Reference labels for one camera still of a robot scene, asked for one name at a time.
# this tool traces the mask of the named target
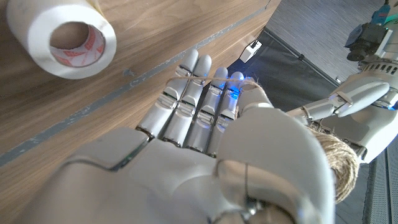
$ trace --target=white tape roll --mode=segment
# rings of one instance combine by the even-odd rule
[[[86,0],[10,0],[7,21],[33,60],[59,77],[95,75],[116,52],[111,24]]]

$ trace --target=twine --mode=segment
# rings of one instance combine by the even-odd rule
[[[172,80],[186,79],[186,80],[216,80],[226,82],[239,82],[243,84],[250,84],[264,89],[256,82],[252,80],[239,80],[239,79],[228,79],[228,78],[210,78],[210,77],[172,77],[167,80],[167,83]],[[328,163],[331,169],[333,169],[336,176],[336,197],[335,202],[339,203],[344,200],[349,193],[354,189],[356,179],[359,171],[359,161],[356,153],[346,143],[340,139],[334,137],[331,134],[324,134],[313,129],[310,129],[317,140],[320,142]]]

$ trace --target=wooden table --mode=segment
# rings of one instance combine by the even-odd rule
[[[115,29],[118,49],[108,68],[82,80],[62,79],[38,67],[11,34],[3,16],[0,154],[15,152],[23,142],[32,142],[34,147],[23,149],[18,152],[20,156],[0,167],[0,223],[12,222],[49,174],[77,147],[111,129],[134,128],[174,73],[179,61],[170,59],[197,47],[200,54],[212,57],[213,75],[218,67],[227,67],[239,58],[279,3],[102,0],[100,5]],[[5,15],[5,8],[6,0],[0,0],[1,15]],[[134,76],[123,75],[125,69]],[[152,73],[156,74],[112,100],[104,98]],[[103,98],[106,103],[85,114],[89,105]],[[71,114],[77,111],[80,117],[73,120]],[[64,128],[53,135],[40,135],[59,124]]]

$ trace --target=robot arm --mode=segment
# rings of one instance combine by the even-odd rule
[[[398,134],[396,10],[394,7],[387,17],[390,6],[385,4],[370,23],[350,33],[347,59],[360,61],[359,74],[350,76],[329,98],[288,112],[304,125],[335,134],[366,163]]]

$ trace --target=gray floor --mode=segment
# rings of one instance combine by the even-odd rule
[[[371,20],[384,0],[282,0],[267,24],[281,39],[332,78],[357,73],[344,44],[359,24]]]

